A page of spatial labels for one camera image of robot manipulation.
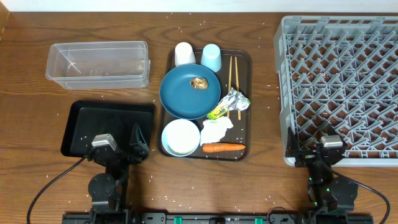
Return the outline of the light blue bowl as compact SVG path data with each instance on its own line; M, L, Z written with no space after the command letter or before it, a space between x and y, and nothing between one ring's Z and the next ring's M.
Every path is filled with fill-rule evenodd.
M166 125L161 134L162 147L176 157L192 154L200 144L200 131L186 119L176 119Z

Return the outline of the dark blue plate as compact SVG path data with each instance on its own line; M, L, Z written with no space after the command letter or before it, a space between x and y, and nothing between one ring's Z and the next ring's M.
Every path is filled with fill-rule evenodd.
M208 88L192 87L194 78L205 78ZM186 64L171 69L163 78L159 90L163 107L173 116L182 119L199 119L206 116L218 104L221 85L217 76L208 68Z

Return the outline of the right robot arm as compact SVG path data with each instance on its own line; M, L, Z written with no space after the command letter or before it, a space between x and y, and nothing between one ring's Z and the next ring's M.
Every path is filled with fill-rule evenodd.
M329 126L329 135L321 137L314 149L301 149L292 128L288 128L285 157L295 159L295 167L308 169L308 199L315 204L298 215L295 223L348 223L348 212L354 210L358 186L333 173L332 165L343 158L347 143Z

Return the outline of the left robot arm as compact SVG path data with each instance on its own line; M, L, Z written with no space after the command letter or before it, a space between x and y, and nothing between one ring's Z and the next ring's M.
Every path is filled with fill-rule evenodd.
M140 221L126 205L129 167L140 164L149 147L139 124L134 124L127 146L118 146L111 134L94 137L87 159L105 167L88 184L92 209L89 223L136 223Z

